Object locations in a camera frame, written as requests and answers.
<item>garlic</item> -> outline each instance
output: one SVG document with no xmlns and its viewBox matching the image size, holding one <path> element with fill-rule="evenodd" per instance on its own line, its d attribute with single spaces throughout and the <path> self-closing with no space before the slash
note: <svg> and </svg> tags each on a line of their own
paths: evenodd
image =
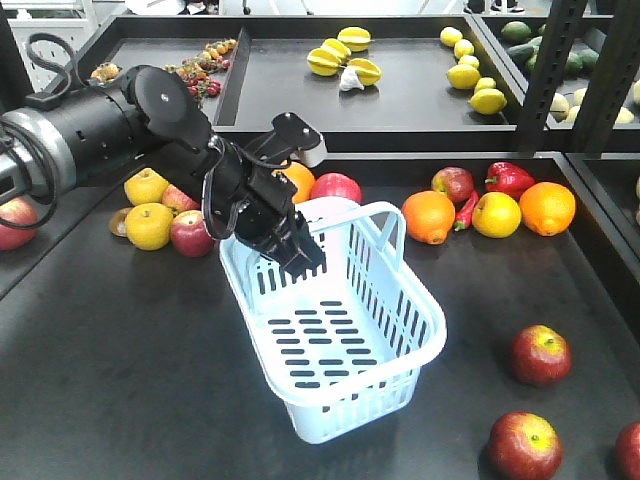
<svg viewBox="0 0 640 480">
<path fill-rule="evenodd" d="M 354 67 L 346 67 L 340 75 L 340 90 L 346 92 L 352 88 L 364 90 L 364 85 L 358 78 L 358 72 Z"/>
</svg>

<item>lemon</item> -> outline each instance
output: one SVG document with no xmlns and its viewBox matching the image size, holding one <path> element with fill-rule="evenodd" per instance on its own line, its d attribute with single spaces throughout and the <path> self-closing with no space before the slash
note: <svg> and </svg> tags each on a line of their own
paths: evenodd
<svg viewBox="0 0 640 480">
<path fill-rule="evenodd" d="M 475 49 L 473 48 L 473 43 L 466 38 L 458 40 L 453 46 L 453 54 L 458 60 L 460 60 L 463 55 L 473 55 L 474 53 Z"/>
<path fill-rule="evenodd" d="M 615 123 L 631 123 L 634 120 L 634 115 L 631 111 L 626 107 L 620 107 L 620 112 L 616 117 Z"/>
<path fill-rule="evenodd" d="M 338 32 L 338 40 L 352 52 L 362 52 L 369 48 L 371 34 L 361 27 L 347 27 Z"/>
<path fill-rule="evenodd" d="M 567 118 L 567 115 L 569 115 L 569 108 L 569 101 L 564 95 L 557 92 L 553 94 L 553 101 L 551 102 L 549 113 L 556 122 L 561 122 Z"/>
<path fill-rule="evenodd" d="M 366 58 L 354 58 L 347 63 L 348 67 L 353 67 L 358 74 L 358 78 L 365 87 L 373 85 L 380 77 L 382 77 L 382 70 L 371 60 Z"/>
<path fill-rule="evenodd" d="M 323 77 L 335 75 L 342 64 L 339 57 L 323 48 L 311 50 L 307 55 L 307 63 L 313 73 Z"/>
<path fill-rule="evenodd" d="M 584 96 L 587 93 L 587 87 L 579 88 L 575 92 L 573 92 L 573 104 L 574 105 L 582 105 L 582 100 L 584 100 Z"/>
<path fill-rule="evenodd" d="M 473 209 L 471 224 L 485 237 L 505 238 L 518 229 L 522 212 L 506 193 L 485 193 Z"/>
<path fill-rule="evenodd" d="M 507 106 L 507 99 L 500 90 L 496 88 L 483 88 L 474 93 L 469 100 L 471 107 L 483 115 L 495 115 Z"/>
<path fill-rule="evenodd" d="M 458 60 L 460 65 L 471 65 L 473 68 L 480 68 L 480 60 L 473 55 L 463 55 Z"/>
<path fill-rule="evenodd" d="M 471 65 L 455 65 L 447 71 L 447 78 L 454 88 L 471 90 L 480 80 L 480 72 Z"/>
<path fill-rule="evenodd" d="M 478 91 L 483 88 L 496 88 L 496 81 L 491 77 L 480 78 L 473 89 L 473 93 L 478 93 Z"/>
<path fill-rule="evenodd" d="M 462 40 L 462 32 L 457 28 L 444 27 L 440 32 L 440 41 L 447 47 L 453 47 L 459 40 Z"/>
<path fill-rule="evenodd" d="M 124 219 L 127 237 L 140 250 L 159 250 L 171 239 L 173 213 L 161 203 L 133 207 Z"/>
<path fill-rule="evenodd" d="M 580 112 L 580 105 L 574 105 L 569 109 L 569 113 L 567 113 L 567 118 L 564 119 L 565 123 L 573 123 L 578 118 L 578 113 Z"/>
<path fill-rule="evenodd" d="M 131 205 L 161 202 L 169 181 L 151 168 L 144 168 L 124 182 L 124 193 Z"/>
<path fill-rule="evenodd" d="M 320 48 L 333 53 L 340 59 L 341 63 L 344 63 L 347 57 L 351 56 L 351 49 L 349 49 L 349 47 L 347 47 L 337 38 L 327 38 L 324 42 L 322 42 Z"/>
</svg>

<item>red chili pepper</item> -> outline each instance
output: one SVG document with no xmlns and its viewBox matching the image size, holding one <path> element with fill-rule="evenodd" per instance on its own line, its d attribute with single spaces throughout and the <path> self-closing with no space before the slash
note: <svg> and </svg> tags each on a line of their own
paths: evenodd
<svg viewBox="0 0 640 480">
<path fill-rule="evenodd" d="M 524 191 L 536 183 L 536 179 L 524 168 L 510 162 L 495 162 L 489 166 L 484 181 L 490 192 L 506 193 L 519 200 Z"/>
<path fill-rule="evenodd" d="M 480 195 L 478 195 L 477 191 L 471 192 L 471 195 L 464 202 L 462 208 L 456 213 L 456 220 L 453 222 L 453 231 L 457 232 L 460 230 L 466 230 L 471 226 L 471 216 L 473 214 L 473 209 L 476 208 L 478 201 L 480 200 Z"/>
</svg>

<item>white plastic basket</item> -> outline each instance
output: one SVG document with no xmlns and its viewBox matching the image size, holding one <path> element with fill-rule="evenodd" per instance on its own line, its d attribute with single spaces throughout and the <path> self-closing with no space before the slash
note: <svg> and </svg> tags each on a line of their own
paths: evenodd
<svg viewBox="0 0 640 480">
<path fill-rule="evenodd" d="M 298 208 L 326 254 L 314 271 L 294 279 L 233 236 L 220 257 L 267 383 L 298 436 L 322 443 L 409 403 L 446 323 L 403 260 L 395 206 L 323 197 Z"/>
</svg>

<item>red apple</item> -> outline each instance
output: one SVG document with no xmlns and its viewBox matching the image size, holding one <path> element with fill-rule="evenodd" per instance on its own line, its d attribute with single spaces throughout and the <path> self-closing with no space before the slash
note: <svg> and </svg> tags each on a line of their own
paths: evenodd
<svg viewBox="0 0 640 480">
<path fill-rule="evenodd" d="M 510 480 L 548 480 L 562 462 L 562 443 L 551 424 L 529 412 L 510 412 L 493 424 L 491 463 Z"/>
<path fill-rule="evenodd" d="M 187 210 L 199 210 L 200 204 L 173 184 L 170 184 L 162 194 L 162 204 L 169 207 L 176 216 Z"/>
<path fill-rule="evenodd" d="M 216 244 L 204 225 L 200 210 L 179 213 L 171 222 L 171 243 L 182 255 L 202 257 Z"/>
<path fill-rule="evenodd" d="M 640 421 L 630 423 L 620 431 L 615 456 L 626 478 L 640 480 Z"/>
<path fill-rule="evenodd" d="M 464 202 L 475 189 L 473 175 L 460 167 L 445 167 L 431 179 L 431 189 L 444 193 L 453 203 Z"/>
<path fill-rule="evenodd" d="M 0 205 L 0 217 L 13 223 L 28 224 L 38 219 L 35 208 L 23 197 Z M 0 250 L 14 250 L 36 235 L 37 229 L 11 228 L 0 224 Z"/>
<path fill-rule="evenodd" d="M 538 387 L 551 385 L 571 370 L 571 349 L 551 328 L 531 325 L 511 342 L 511 366 L 521 382 Z"/>
<path fill-rule="evenodd" d="M 362 203 L 362 189 L 358 182 L 342 173 L 325 173 L 316 179 L 309 196 L 319 197 L 344 197 Z"/>
</svg>

